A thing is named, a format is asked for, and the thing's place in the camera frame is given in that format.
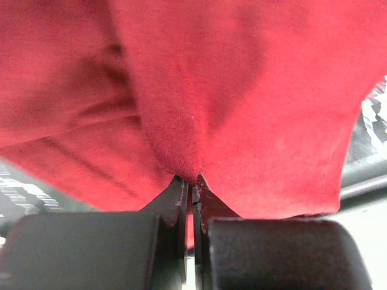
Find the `red cloth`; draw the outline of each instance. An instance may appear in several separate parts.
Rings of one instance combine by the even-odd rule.
[[[173,174],[245,218],[339,208],[383,1],[0,1],[0,155],[102,210]]]

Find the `black plastic part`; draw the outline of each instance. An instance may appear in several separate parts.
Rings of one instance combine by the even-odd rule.
[[[192,190],[193,231],[195,238],[195,275],[197,290],[212,289],[208,223],[213,217],[239,217],[214,195],[200,173]]]
[[[335,222],[213,220],[209,240],[214,289],[372,290],[356,244]]]
[[[0,289],[181,289],[187,193],[174,178],[142,212],[21,219],[0,251]]]

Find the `red garment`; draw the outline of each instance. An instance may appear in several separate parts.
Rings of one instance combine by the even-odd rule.
[[[245,218],[339,208],[383,1],[0,1],[0,154],[102,210],[173,174]]]

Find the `red fabric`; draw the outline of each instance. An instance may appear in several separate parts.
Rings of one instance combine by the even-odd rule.
[[[173,174],[245,218],[339,208],[383,1],[0,1],[0,154],[102,210]]]

